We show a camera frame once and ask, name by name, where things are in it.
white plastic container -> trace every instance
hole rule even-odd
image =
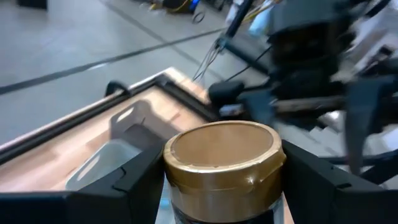
[[[106,176],[142,152],[120,139],[104,144],[67,181],[67,190],[80,190]]]

metal rod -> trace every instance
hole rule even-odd
[[[241,26],[244,17],[249,12],[250,7],[253,4],[253,1],[254,0],[244,0],[242,4],[238,6],[239,10],[236,13],[235,18],[232,20],[231,25],[228,27],[228,30],[225,32],[225,36],[227,37],[235,36],[236,32],[239,29],[239,26]]]

metal lid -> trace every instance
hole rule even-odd
[[[176,135],[164,149],[173,203],[205,222],[237,222],[264,212],[282,193],[281,145],[272,128],[250,121],[209,123]],[[211,203],[203,199],[209,195]]]

black cable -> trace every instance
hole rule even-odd
[[[381,12],[390,3],[390,1],[391,0],[380,0],[371,10],[365,14],[365,16],[372,18],[377,13]]]
[[[210,50],[206,53],[205,58],[203,59],[203,61],[201,62],[197,72],[195,73],[195,75],[193,76],[192,80],[196,81],[198,78],[202,78],[204,77],[208,67],[216,60],[218,55],[218,49],[216,48],[216,43],[214,43]],[[201,67],[203,66],[203,64],[206,62],[205,67],[203,69],[203,71],[200,71]]]
[[[263,53],[260,54],[260,56],[258,56],[254,62],[257,62],[262,56],[264,56],[270,49],[272,46],[269,46]],[[244,71],[246,71],[247,69],[249,69],[251,67],[251,65],[248,65],[246,68],[242,69],[241,71],[237,72],[235,75],[227,78],[225,81],[230,81],[231,79],[235,78],[236,76],[242,74]]]
[[[200,23],[205,18],[205,16],[206,16],[205,11],[194,14],[192,17],[192,24]]]

plastic container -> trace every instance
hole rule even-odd
[[[150,150],[165,142],[178,131],[166,123],[152,110],[148,101],[140,100],[114,115],[110,120],[111,139],[123,139],[139,149]],[[169,188],[165,179],[160,208],[170,206]]]
[[[286,155],[272,128],[250,121],[205,124],[170,139],[163,155],[176,223],[284,222]]]
[[[104,144],[67,181],[67,190],[80,190],[119,168],[142,152],[121,139]]]

